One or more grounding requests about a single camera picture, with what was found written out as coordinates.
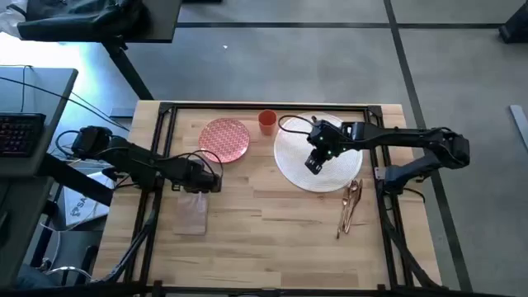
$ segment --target copper utensil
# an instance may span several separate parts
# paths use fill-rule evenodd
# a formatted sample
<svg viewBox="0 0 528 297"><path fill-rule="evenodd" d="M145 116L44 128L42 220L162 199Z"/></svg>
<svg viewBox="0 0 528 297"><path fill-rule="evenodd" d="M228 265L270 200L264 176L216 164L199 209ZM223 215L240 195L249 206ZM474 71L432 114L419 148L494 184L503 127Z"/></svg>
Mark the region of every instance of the copper utensil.
<svg viewBox="0 0 528 297"><path fill-rule="evenodd" d="M356 192L358 187L359 185L357 184L357 181L351 181L350 185L345 189L345 192L343 193L343 198L342 198L343 209L341 211L341 218L339 219L339 224L337 225L336 239L339 239L339 235L341 234L341 231L345 231L346 229L345 223L347 221L347 214L350 208L347 206L349 206L351 202L351 193Z"/></svg>
<svg viewBox="0 0 528 297"><path fill-rule="evenodd" d="M352 216L354 215L354 210L356 209L357 204L361 200L361 192L363 191L363 180L360 180L359 186L357 187L357 191L354 191L352 194L353 197L349 200L349 206L350 209L348 212L347 217L345 218L344 222L344 231L346 234L350 231L350 225L352 223Z"/></svg>

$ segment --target black floor line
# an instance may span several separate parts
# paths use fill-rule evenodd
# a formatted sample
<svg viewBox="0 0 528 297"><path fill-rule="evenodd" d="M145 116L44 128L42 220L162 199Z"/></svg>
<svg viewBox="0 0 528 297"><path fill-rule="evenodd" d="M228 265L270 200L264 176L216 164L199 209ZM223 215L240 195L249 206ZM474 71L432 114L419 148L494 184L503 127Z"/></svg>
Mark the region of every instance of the black floor line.
<svg viewBox="0 0 528 297"><path fill-rule="evenodd" d="M426 122L423 118L422 108L414 86L413 76L408 65L405 50L403 48L402 38L399 34L398 23L390 0L384 0L387 17L389 19L390 30L392 32L394 47L398 55L399 65L402 69L403 80L407 88L409 101L411 103L412 113L416 119L418 128L426 128ZM440 173L435 172L431 175L432 185L435 191L436 200L440 209L442 223L444 224L445 235L455 264L455 272L459 280L460 289L464 291L473 291L471 280L469 278L468 268L465 265L464 255L460 247L460 241L455 229L455 223L450 212L449 204L447 202L446 192L441 181Z"/></svg>
<svg viewBox="0 0 528 297"><path fill-rule="evenodd" d="M400 23L397 24L400 29L497 29L502 24L494 23ZM240 22L216 22L216 21L200 21L187 22L182 21L177 23L177 28L381 28L389 29L389 23L383 22L306 22L306 21L240 21Z"/></svg>
<svg viewBox="0 0 528 297"><path fill-rule="evenodd" d="M503 24L463 24L463 23L398 23L399 29L498 29Z"/></svg>

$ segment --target round placemat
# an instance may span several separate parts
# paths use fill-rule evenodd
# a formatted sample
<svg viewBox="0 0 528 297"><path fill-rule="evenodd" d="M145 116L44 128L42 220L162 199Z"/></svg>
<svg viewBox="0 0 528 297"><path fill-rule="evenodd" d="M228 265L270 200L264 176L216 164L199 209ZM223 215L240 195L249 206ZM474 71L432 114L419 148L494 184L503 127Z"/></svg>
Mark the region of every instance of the round placemat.
<svg viewBox="0 0 528 297"><path fill-rule="evenodd" d="M239 120L213 120L201 131L198 145L200 149L218 155L222 163L229 163L242 157L248 150L249 131ZM204 152L204 155L209 160L218 162L211 153Z"/></svg>
<svg viewBox="0 0 528 297"><path fill-rule="evenodd" d="M316 116L320 120L327 120L335 126L340 126L342 120L336 116L323 112L309 112L299 115L312 121ZM290 118L281 123L288 130L310 132L312 126L299 119ZM360 171L363 153L349 150L323 164L323 169L314 175L304 165L314 147L306 141L306 135L288 133L279 130L274 145L275 161L282 174L294 185L314 192L329 192L339 190L348 185Z"/></svg>

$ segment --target keyboard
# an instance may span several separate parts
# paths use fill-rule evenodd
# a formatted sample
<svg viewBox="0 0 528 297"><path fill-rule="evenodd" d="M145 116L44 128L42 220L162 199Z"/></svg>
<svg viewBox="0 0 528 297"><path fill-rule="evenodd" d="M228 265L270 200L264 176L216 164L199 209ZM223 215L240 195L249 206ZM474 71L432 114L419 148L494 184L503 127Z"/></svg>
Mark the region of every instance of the keyboard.
<svg viewBox="0 0 528 297"><path fill-rule="evenodd" d="M0 112L0 158L30 157L43 133L42 114Z"/></svg>

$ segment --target black metal frame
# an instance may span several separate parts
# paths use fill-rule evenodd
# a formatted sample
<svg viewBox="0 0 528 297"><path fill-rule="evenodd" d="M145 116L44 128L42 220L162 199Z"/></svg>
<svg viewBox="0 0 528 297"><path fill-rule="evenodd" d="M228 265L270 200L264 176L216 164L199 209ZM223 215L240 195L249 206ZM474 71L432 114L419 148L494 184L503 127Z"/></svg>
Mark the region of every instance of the black metal frame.
<svg viewBox="0 0 528 297"><path fill-rule="evenodd" d="M380 106L353 106L353 105L304 105L304 104L259 104L259 103L186 103L186 102L162 102L158 109L158 119L156 121L153 142L151 146L151 151L158 151L158 143L160 140L161 131L163 128L163 121L167 114L170 114L170 120L168 123L167 129L167 138L165 141L165 147L163 150L163 155L168 156L170 154L172 135L176 125L176 117L178 110L185 109L217 109L217 110L262 110L262 109L272 109L277 111L349 111L349 112L360 112L363 114L366 122L377 124L380 127L384 127L383 114ZM382 156L384 160L384 165L388 166L391 163L389 149L386 146L381 147ZM377 290L282 290L282 289L273 289L266 290L262 288L254 289L238 289L238 288L194 288L194 287L176 287L176 286L162 286L162 282L157 280L154 282L154 286L147 285L147 279L149 275L150 262L152 259L153 253L153 242L155 238L155 228L154 231L148 236L145 250L144 258L142 261L142 267L140 270L139 281L134 281L133 279L133 270L135 259L129 262L126 267L124 282L117 284L88 284L79 287L67 288L66 291L57 291L55 289L41 289L31 291L31 295L62 295L65 292L69 294L76 292L77 297L89 296L95 293L100 294L101 288L105 288L105 293L109 293L112 289L112 294L115 296L119 294L131 294L131 293L146 293L152 292L153 296L164 296L167 293L186 293L186 294L213 294L213 295L258 295L260 297L280 297L282 295L292 295L292 296L443 296L443 295L479 295L469 292L459 292L451 291L447 288L434 288L434 289L421 289L417 288L413 284L413 274L411 272L411 267L414 267L414 274L417 279L428 279L425 271L421 270L419 264L414 259L413 255L406 248L405 236L403 232L403 221L398 205L398 197L390 196L390 201L392 205L392 213L394 216L394 226L390 222L388 211L384 203L384 193L383 193L383 181L376 176L376 168L379 166L378 154L376 149L370 150L370 162L373 168L373 176L375 179L375 190L376 190L376 199L378 204L379 211L379 220L381 227L381 235L383 237L383 245L385 251L385 261L387 264L387 271L389 275L389 286L390 290L385 289L385 284L378 286ZM154 192L153 198L153 208L155 217L155 224L158 221L161 198L163 195L163 187L160 186ZM143 191L141 193L138 213L136 215L136 220L134 224L133 238L141 230L141 227L144 222L145 209L147 204L147 199L149 198L149 193ZM398 273L397 267L394 264L394 253L393 246L396 246L402 255L402 271L404 278L404 285L398 283ZM18 291L18 293L13 292L14 295L18 293L28 294L28 291Z"/></svg>
<svg viewBox="0 0 528 297"><path fill-rule="evenodd" d="M171 103L171 102L162 102L158 110L158 118L156 121L152 150L157 151L159 136L161 134L161 129L163 126L163 119L165 115L170 111L171 119L169 121L169 126L167 130L167 138L165 142L164 155L168 156L170 153L170 143L172 142L172 134L176 125L176 116L178 110L185 109L228 109L228 110L262 110L262 109L272 109L277 111L349 111L349 112L361 112L364 116L366 122L372 122L372 118L375 119L375 124L383 127L383 113L380 106L352 106L352 105L303 105L303 104L253 104L253 103L237 103L237 104L228 104L228 103ZM386 146L382 148L382 154L384 159L384 165L388 166L391 164L389 149ZM387 210L384 203L384 194L382 192L383 182L378 180L375 175L375 169L379 166L378 154L375 149L370 151L370 161L373 168L373 176L375 179L376 187L376 198L378 202L378 211L380 216L380 225L381 225L381 234L383 237L384 250L385 250L385 261L387 262L387 270L389 274L389 285L391 288L398 287L398 274L396 272L397 268L394 264L394 254L393 254L393 244L390 239L389 233L386 228L384 228L381 218L387 215ZM156 192L156 197L154 197L153 211L156 211L156 216L160 211L159 204L161 203L161 191ZM145 215L146 209L146 200L148 198L148 193L145 194L142 192L138 214L136 216L135 225L134 225L134 235L141 229L143 224L143 217ZM405 234L403 232L403 221L401 212L398 204L397 196L390 196L392 212L394 215L394 226L397 235L401 238L403 246L406 248L405 243ZM139 283L147 284L150 260L153 252L153 238L155 234L151 234L147 241L145 248L143 265L140 272ZM403 269L403 278L405 280L406 287L414 287L413 285L413 274L408 266L407 261L402 257L402 269ZM131 261L130 265L127 267L125 272L125 282L132 282L132 271L134 270L134 261ZM220 295L241 295L241 294L252 294L259 295L261 297L268 296L281 296L281 295L339 295L339 296L374 296L378 295L380 290L264 290L264 289L225 289L225 288L183 288L183 287L171 287L164 286L164 293L187 293L187 294L220 294Z"/></svg>

